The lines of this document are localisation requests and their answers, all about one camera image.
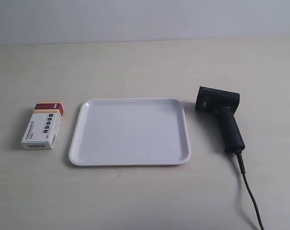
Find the black handheld barcode scanner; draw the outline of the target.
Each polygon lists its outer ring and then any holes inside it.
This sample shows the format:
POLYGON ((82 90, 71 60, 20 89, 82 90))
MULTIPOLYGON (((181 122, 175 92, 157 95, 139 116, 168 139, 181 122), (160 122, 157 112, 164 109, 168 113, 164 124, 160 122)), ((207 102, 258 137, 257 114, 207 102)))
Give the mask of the black handheld barcode scanner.
POLYGON ((241 153, 245 144, 234 114, 239 106, 240 94, 209 87, 199 87, 195 111, 211 113, 217 120, 227 153, 241 153))

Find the white and red medicine box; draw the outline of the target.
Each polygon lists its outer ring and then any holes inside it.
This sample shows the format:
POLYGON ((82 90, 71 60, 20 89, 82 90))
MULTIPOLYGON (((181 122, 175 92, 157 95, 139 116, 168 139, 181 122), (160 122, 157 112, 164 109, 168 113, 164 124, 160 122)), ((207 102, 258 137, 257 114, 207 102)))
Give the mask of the white and red medicine box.
POLYGON ((37 102, 21 140, 26 150, 51 150, 64 114, 61 101, 37 102))

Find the white plastic tray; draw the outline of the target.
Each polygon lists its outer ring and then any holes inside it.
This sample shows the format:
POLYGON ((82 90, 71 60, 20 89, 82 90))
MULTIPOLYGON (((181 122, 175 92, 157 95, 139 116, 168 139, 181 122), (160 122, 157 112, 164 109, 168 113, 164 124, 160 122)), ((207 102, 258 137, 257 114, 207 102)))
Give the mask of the white plastic tray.
POLYGON ((85 101, 68 152, 79 167, 180 165, 190 157, 184 108, 172 98, 85 101))

